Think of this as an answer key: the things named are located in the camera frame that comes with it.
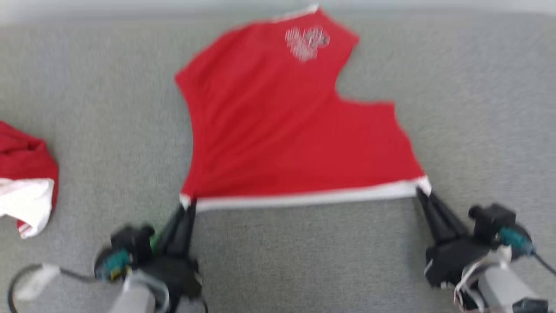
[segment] gray upholstery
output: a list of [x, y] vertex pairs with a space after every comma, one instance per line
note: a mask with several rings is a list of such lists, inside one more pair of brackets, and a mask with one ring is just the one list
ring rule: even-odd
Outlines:
[[[539, 15], [368, 13], [335, 17], [361, 36], [337, 88], [392, 98], [438, 193], [514, 208], [556, 265], [556, 19]], [[45, 138], [59, 164], [47, 229], [21, 240], [0, 220], [0, 294], [31, 262], [91, 272], [126, 222], [162, 227], [193, 142], [174, 73], [222, 21], [14, 26], [0, 30], [0, 119]], [[211, 312], [457, 312], [423, 277], [431, 242], [412, 199], [198, 215], [192, 249]], [[556, 303], [556, 278], [515, 264]], [[119, 285], [57, 279], [21, 312], [102, 313]], [[7, 312], [4, 304], [0, 312]], [[179, 312], [202, 312], [184, 303]]]

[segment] red cloth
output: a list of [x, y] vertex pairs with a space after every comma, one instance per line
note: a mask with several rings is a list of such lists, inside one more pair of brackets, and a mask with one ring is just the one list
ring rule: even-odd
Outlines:
[[340, 97], [358, 37], [319, 9], [232, 30], [176, 75], [194, 151], [182, 195], [299, 194], [425, 174], [394, 103]]
[[[50, 156], [44, 140], [25, 134], [0, 121], [0, 178], [54, 180], [52, 209], [58, 193], [58, 166]], [[22, 230], [25, 221], [17, 221]]]

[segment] black cable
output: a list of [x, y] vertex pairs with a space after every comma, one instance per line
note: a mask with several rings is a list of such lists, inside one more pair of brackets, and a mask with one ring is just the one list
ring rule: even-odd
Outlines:
[[207, 304], [205, 298], [201, 298], [201, 303], [203, 303], [203, 307], [205, 307], [205, 313], [209, 313], [209, 305]]
[[536, 252], [533, 252], [533, 257], [536, 258], [537, 261], [539, 261], [539, 263], [544, 266], [544, 268], [546, 268], [549, 272], [556, 276], [556, 270], [554, 269], [554, 267], [548, 265], [548, 263], [546, 263], [543, 258], [540, 257], [540, 255], [538, 255]]
[[[12, 278], [12, 281], [9, 283], [9, 288], [8, 288], [8, 307], [9, 307], [9, 311], [11, 313], [18, 313], [16, 306], [13, 303], [13, 294], [15, 292], [16, 289], [16, 284], [19, 282], [19, 280], [21, 279], [21, 277], [23, 277], [24, 275], [31, 273], [31, 272], [35, 272], [38, 271], [40, 269], [42, 269], [42, 264], [33, 264], [33, 265], [29, 265], [25, 268], [23, 268], [22, 270], [20, 270], [15, 276], [14, 278]], [[94, 276], [85, 276], [79, 273], [75, 273], [72, 272], [70, 270], [67, 270], [65, 268], [60, 268], [60, 274], [73, 278], [75, 280], [84, 282], [84, 283], [93, 283], [96, 282], [97, 279]]]

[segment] white wall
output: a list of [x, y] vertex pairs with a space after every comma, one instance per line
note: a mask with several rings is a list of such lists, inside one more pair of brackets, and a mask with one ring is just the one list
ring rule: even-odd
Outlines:
[[[312, 3], [314, 1], [311, 0], [0, 0], [0, 23], [84, 18], [160, 19], [245, 11], [280, 12]], [[328, 9], [463, 8], [556, 13], [556, 0], [322, 0], [320, 3]]]

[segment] white cloth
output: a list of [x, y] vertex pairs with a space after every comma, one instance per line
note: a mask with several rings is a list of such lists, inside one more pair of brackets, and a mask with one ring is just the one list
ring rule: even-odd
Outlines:
[[0, 216], [8, 215], [24, 221], [26, 224], [19, 228], [21, 237], [33, 237], [48, 223], [53, 190], [54, 180], [50, 178], [0, 178]]

